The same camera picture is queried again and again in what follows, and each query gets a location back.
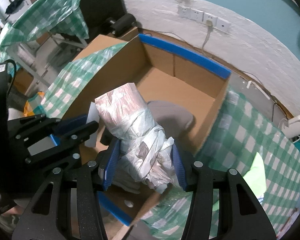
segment screw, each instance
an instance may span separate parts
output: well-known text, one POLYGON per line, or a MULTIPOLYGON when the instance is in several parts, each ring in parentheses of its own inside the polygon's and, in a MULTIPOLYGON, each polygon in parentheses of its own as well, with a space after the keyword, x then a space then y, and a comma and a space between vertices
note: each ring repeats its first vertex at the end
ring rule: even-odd
POLYGON ((56 168, 54 168, 53 170, 52 170, 52 173, 53 174, 58 174, 58 173, 60 173, 61 172, 61 169, 59 168, 59 167, 56 167, 56 168))
POLYGON ((88 161, 88 166, 89 167, 94 167, 96 165, 97 165, 96 161, 88 161))
POLYGON ((196 166, 196 167, 198 167, 198 168, 200 168, 200 167, 203 166, 203 163, 202 163, 202 162, 199 162, 199 161, 196 161, 196 162, 194 162, 193 164, 194 164, 194 166, 196 166))
POLYGON ((72 158, 74 158, 74 159, 79 159, 79 158, 80 158, 80 154, 79 154, 79 153, 74 153, 74 154, 72 155, 72 158))
POLYGON ((237 170, 236 169, 229 169, 229 173, 231 174, 231 175, 237 175, 237 170))

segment wrapped package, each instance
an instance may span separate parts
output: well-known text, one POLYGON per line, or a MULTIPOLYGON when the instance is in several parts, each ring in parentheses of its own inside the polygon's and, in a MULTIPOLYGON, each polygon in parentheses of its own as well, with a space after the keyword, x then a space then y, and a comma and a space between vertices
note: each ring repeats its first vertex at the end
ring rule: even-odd
POLYGON ((117 164, 114 184, 121 186, 123 181, 118 179, 125 176, 124 172, 160 193, 168 183, 177 183, 170 159, 174 139, 166 138, 134 83, 105 93, 96 98, 95 103, 110 133, 121 140, 122 157, 117 164))

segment power socket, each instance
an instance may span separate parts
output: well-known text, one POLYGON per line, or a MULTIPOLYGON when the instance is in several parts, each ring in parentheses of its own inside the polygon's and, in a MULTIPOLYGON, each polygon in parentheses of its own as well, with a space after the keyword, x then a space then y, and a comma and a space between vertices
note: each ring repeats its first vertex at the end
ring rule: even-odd
POLYGON ((210 13, 204 13, 203 14, 203 23, 207 25, 207 20, 212 22, 212 26, 215 27, 217 25, 217 19, 218 17, 210 14, 210 13))
POLYGON ((221 31, 223 31, 225 33, 228 33, 229 32, 229 27, 230 27, 230 22, 228 22, 225 19, 218 18, 217 24, 216 24, 216 28, 218 30, 221 30, 221 31))
POLYGON ((178 6, 178 15, 183 18, 190 18, 191 8, 187 6, 178 6))
POLYGON ((199 23, 202 23, 203 19, 203 11, 191 9, 190 11, 190 19, 195 20, 199 23))

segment black cable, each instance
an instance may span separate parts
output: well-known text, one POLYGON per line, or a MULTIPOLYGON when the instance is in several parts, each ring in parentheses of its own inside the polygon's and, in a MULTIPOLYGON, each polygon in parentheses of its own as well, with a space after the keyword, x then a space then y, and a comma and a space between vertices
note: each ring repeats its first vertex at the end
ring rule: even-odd
POLYGON ((12 77, 12 80, 11 80, 11 83, 10 83, 10 86, 9 86, 9 89, 8 89, 8 92, 7 92, 7 97, 8 97, 9 94, 10 94, 10 91, 11 91, 11 89, 12 89, 14 80, 16 79, 17 65, 16 65, 16 63, 15 63, 12 59, 7 59, 6 61, 4 61, 4 63, 5 63, 5 62, 6 62, 6 70, 8 70, 8 63, 13 64, 13 70, 14 70, 14 74, 13 74, 13 77, 12 77))
POLYGON ((274 103, 273 106, 272 106, 272 116, 271 116, 271 122, 273 122, 273 116, 274 116, 274 106, 277 105, 281 110, 282 112, 284 113, 284 115, 286 116, 287 120, 288 120, 288 116, 285 112, 285 110, 282 108, 282 106, 280 106, 278 103, 274 103))

